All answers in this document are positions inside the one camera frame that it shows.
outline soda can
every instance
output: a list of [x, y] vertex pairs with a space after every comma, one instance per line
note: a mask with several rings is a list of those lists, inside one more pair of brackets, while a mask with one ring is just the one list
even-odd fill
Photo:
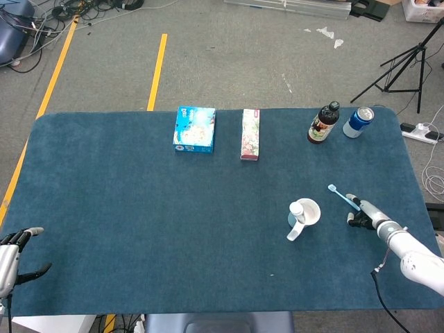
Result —
[[366, 126], [375, 118], [375, 113], [367, 107], [358, 108], [353, 112], [350, 120], [344, 124], [342, 130], [348, 137], [355, 138], [361, 135]]

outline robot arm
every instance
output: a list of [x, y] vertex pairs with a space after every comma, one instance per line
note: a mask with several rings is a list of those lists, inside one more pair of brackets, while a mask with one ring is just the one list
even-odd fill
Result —
[[7, 298], [14, 286], [39, 278], [51, 267], [51, 264], [46, 264], [36, 272], [18, 274], [19, 258], [24, 246], [32, 236], [42, 232], [43, 228], [29, 228], [9, 234], [0, 241], [0, 300]]
[[361, 208], [356, 215], [349, 213], [348, 224], [376, 230], [377, 236], [401, 259], [400, 268], [406, 278], [444, 296], [444, 259], [368, 201], [359, 200], [353, 194], [346, 196]]

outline white bottle cap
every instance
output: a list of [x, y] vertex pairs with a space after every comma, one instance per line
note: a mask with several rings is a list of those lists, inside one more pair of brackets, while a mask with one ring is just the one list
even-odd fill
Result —
[[304, 207], [297, 201], [290, 204], [290, 213], [294, 217], [304, 214]]

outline black tripod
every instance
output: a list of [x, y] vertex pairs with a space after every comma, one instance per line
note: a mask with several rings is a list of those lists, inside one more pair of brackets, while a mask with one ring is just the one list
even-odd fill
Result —
[[[427, 48], [425, 45], [430, 41], [430, 39], [433, 37], [433, 35], [438, 31], [438, 29], [444, 24], [444, 17], [439, 20], [439, 22], [435, 25], [433, 30], [430, 32], [430, 34], [423, 40], [420, 44], [416, 45], [415, 47], [412, 47], [411, 49], [408, 49], [405, 52], [402, 52], [401, 54], [395, 56], [394, 58], [391, 58], [389, 61], [386, 61], [385, 63], [381, 64], [381, 66], [384, 66], [391, 62], [390, 69], [386, 71], [384, 74], [382, 74], [375, 82], [373, 82], [371, 85], [369, 85], [366, 89], [363, 90], [362, 93], [360, 93], [358, 96], [354, 97], [350, 103], [353, 103], [356, 101], [359, 97], [361, 97], [367, 90], [369, 90], [371, 87], [375, 86], [377, 89], [381, 90], [382, 92], [417, 92], [418, 93], [418, 109], [417, 113], [420, 112], [421, 109], [421, 94], [422, 94], [422, 79], [424, 77], [424, 64], [425, 64], [425, 49]], [[418, 89], [402, 89], [402, 90], [392, 90], [390, 87], [392, 84], [400, 77], [402, 72], [407, 68], [407, 66], [410, 65], [410, 63], [414, 60], [416, 60], [416, 56], [421, 53], [421, 70], [420, 70], [420, 77], [419, 77], [419, 87]], [[396, 67], [400, 66], [402, 63], [404, 65], [401, 67], [401, 69], [396, 73], [396, 75], [391, 79], [392, 71], [395, 70]], [[381, 88], [378, 85], [378, 82], [381, 81], [384, 77], [387, 76], [385, 86], [384, 88]]]

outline cardboard box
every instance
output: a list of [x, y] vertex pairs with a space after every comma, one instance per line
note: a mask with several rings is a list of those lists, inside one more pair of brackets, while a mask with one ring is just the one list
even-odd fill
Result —
[[260, 110], [244, 109], [242, 116], [241, 160], [257, 161], [259, 158]]
[[177, 151], [212, 153], [216, 109], [180, 106], [174, 129], [173, 146]]

